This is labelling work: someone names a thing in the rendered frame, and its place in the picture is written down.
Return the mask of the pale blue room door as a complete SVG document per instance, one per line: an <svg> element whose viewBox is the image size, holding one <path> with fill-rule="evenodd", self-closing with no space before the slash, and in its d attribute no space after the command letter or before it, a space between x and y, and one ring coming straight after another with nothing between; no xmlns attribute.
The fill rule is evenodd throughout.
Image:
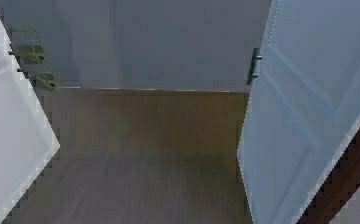
<svg viewBox="0 0 360 224"><path fill-rule="evenodd" d="M272 0L237 160L253 224L297 224L360 128L360 0Z"/></svg>

